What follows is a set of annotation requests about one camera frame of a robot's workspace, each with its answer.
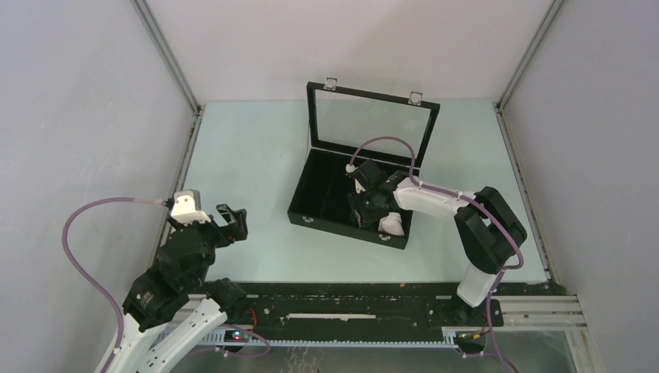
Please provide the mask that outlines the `left aluminium frame post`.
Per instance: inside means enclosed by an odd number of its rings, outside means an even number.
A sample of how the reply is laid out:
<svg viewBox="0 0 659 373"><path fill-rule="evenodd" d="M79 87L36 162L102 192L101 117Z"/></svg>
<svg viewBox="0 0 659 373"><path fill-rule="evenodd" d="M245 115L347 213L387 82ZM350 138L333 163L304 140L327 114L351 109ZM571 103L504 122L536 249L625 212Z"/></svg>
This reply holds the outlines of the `left aluminium frame post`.
<svg viewBox="0 0 659 373"><path fill-rule="evenodd" d="M160 26L152 7L149 5L148 1L145 0L132 0L131 4L134 6L147 34L152 39L165 67L173 77L174 82L182 93L191 112L193 115L199 115L202 111L202 105L193 93L191 85L188 82L180 63L177 61L173 49L169 45L166 35L162 31L162 27Z"/></svg>

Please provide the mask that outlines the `black display case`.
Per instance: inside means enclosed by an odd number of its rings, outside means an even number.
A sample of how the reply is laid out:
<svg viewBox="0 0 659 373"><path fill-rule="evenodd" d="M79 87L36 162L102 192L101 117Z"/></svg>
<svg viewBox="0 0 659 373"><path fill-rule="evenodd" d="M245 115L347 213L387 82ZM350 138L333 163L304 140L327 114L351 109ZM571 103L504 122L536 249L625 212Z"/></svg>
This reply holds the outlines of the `black display case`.
<svg viewBox="0 0 659 373"><path fill-rule="evenodd" d="M336 79L308 82L311 148L288 207L293 225L364 242L405 249L412 211L403 213L406 235L382 238L376 229L359 228L347 194L354 191L345 166L373 160L388 174L418 175L441 105L422 93L393 96L339 86Z"/></svg>

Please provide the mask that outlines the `right aluminium frame post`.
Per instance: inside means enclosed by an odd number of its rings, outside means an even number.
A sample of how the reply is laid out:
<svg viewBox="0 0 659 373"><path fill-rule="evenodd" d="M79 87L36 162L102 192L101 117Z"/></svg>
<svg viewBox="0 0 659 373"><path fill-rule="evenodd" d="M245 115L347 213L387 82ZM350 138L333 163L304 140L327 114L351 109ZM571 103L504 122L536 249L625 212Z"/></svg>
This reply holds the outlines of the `right aluminium frame post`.
<svg viewBox="0 0 659 373"><path fill-rule="evenodd" d="M526 71L532 64L535 56L539 52L542 43L548 36L549 31L553 27L556 19L559 17L559 14L565 4L567 4L567 0L552 0L549 3L549 7L545 11L539 25L533 33L532 38L530 39L528 46L526 47L525 52L521 57L521 60L518 62L512 76L504 88L504 91L496 103L496 108L500 112L503 112L505 107L511 101L517 90L517 87L525 76Z"/></svg>

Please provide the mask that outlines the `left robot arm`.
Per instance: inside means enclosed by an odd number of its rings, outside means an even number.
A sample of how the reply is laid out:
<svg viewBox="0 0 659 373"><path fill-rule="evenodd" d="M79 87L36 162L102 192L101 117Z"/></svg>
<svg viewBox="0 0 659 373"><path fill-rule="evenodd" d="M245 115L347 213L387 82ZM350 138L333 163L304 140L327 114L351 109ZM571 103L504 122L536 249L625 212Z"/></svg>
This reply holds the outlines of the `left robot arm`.
<svg viewBox="0 0 659 373"><path fill-rule="evenodd" d="M205 334L242 320L246 292L227 277L211 283L206 277L217 249L247 239L247 212L227 204L216 210L224 226L200 209L169 217L173 231L133 281L122 304L120 343L108 347L98 372L169 372Z"/></svg>

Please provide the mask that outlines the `white sock with black stripes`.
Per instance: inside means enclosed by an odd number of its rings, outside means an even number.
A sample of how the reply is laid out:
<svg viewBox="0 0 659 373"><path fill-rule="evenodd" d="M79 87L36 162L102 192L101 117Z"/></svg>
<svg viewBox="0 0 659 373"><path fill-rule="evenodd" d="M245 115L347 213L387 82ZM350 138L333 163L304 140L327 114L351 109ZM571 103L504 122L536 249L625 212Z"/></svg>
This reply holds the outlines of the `white sock with black stripes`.
<svg viewBox="0 0 659 373"><path fill-rule="evenodd" d="M398 212L390 212L378 223L378 230L388 235L404 237L406 235L403 228L402 216Z"/></svg>

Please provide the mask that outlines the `aluminium frame post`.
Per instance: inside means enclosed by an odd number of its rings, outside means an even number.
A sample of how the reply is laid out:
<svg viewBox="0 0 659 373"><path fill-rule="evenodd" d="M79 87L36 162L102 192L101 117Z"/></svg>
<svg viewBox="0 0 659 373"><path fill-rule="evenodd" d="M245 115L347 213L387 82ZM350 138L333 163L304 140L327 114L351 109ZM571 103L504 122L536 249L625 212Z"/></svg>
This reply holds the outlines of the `aluminium frame post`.
<svg viewBox="0 0 659 373"><path fill-rule="evenodd" d="M500 112L503 112L505 107L511 101L517 90L517 87L525 76L526 71L532 64L535 56L539 52L542 43L548 36L549 31L553 27L556 19L559 17L559 14L565 4L567 4L567 0L552 0L549 3L549 7L545 11L539 25L533 33L532 38L530 39L528 46L526 47L525 52L521 57L521 60L518 62L512 76L504 88L504 91L496 103L496 108Z"/></svg>
<svg viewBox="0 0 659 373"><path fill-rule="evenodd" d="M162 31L162 27L160 26L152 7L149 5L148 1L145 0L132 0L131 4L134 6L147 34L152 39L165 67L173 77L174 82L182 93L191 112L193 115L199 115L202 111L202 105L193 93L191 85L188 82L180 63L177 61L173 49L169 45L166 35Z"/></svg>

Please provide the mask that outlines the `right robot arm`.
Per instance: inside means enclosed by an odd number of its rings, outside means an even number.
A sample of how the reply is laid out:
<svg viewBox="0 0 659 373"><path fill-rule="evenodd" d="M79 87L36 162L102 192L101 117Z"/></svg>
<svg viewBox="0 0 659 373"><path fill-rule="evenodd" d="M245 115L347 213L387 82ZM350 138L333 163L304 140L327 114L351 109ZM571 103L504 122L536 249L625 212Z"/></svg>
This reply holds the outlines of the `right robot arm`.
<svg viewBox="0 0 659 373"><path fill-rule="evenodd" d="M458 285L452 315L463 325L479 319L497 276L528 238L499 191L489 186L475 193L447 190L404 171L389 175L372 160L359 166L348 163L346 171L354 182L347 198L360 228L375 228L384 239L403 237L402 215L407 211L456 224L469 265Z"/></svg>

